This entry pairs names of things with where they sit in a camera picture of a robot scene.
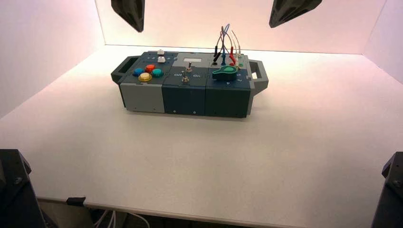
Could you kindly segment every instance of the round button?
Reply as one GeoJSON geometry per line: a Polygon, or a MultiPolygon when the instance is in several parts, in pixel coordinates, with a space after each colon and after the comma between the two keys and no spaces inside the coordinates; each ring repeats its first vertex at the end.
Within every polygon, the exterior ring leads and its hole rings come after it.
{"type": "Polygon", "coordinates": [[[153,77],[161,77],[163,75],[163,71],[161,69],[154,69],[152,71],[153,77]]]}
{"type": "Polygon", "coordinates": [[[151,71],[153,71],[154,69],[155,69],[154,64],[150,64],[150,65],[147,65],[147,66],[145,67],[145,71],[146,71],[147,73],[151,73],[151,71]]]}
{"type": "Polygon", "coordinates": [[[139,76],[141,73],[143,73],[143,72],[144,72],[143,69],[137,68],[137,69],[134,70],[133,75],[136,76],[136,77],[138,77],[138,76],[139,76]]]}
{"type": "Polygon", "coordinates": [[[140,76],[138,77],[140,82],[148,82],[152,79],[153,77],[151,76],[151,74],[144,72],[141,73],[140,76]]]}

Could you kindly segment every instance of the green knob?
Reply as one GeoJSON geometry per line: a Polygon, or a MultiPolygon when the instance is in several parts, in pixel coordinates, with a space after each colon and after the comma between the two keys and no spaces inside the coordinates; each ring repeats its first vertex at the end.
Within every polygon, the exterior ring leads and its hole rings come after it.
{"type": "Polygon", "coordinates": [[[213,71],[213,79],[233,81],[237,79],[237,71],[233,66],[222,66],[220,69],[213,71]]]}

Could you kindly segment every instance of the yellow button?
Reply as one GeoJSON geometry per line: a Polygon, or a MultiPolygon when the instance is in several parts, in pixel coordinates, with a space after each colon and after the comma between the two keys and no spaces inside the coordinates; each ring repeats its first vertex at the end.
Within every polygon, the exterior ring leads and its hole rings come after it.
{"type": "Polygon", "coordinates": [[[140,82],[148,82],[152,79],[153,77],[151,76],[151,74],[144,72],[141,73],[140,76],[138,77],[140,82]]]}

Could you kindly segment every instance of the white wall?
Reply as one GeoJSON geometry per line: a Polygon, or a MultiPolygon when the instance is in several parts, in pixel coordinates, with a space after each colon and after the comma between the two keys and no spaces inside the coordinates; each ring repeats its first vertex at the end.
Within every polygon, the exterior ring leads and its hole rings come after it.
{"type": "Polygon", "coordinates": [[[384,0],[324,0],[315,10],[269,27],[273,0],[146,0],[137,33],[110,0],[96,0],[106,44],[213,48],[231,23],[241,47],[258,50],[361,54],[384,0]]]}
{"type": "Polygon", "coordinates": [[[403,83],[403,1],[387,0],[364,55],[403,83]]]}
{"type": "Polygon", "coordinates": [[[1,0],[0,31],[0,117],[104,45],[94,0],[1,0]]]}

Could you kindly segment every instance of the white table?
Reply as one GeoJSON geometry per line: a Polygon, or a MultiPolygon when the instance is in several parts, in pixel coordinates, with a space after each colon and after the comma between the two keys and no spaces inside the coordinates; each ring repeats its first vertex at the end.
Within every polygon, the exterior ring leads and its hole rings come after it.
{"type": "Polygon", "coordinates": [[[156,49],[105,46],[0,120],[0,147],[23,152],[40,199],[251,226],[370,226],[382,166],[403,150],[403,85],[361,55],[245,51],[270,79],[251,116],[128,112],[110,73],[156,49]]]}

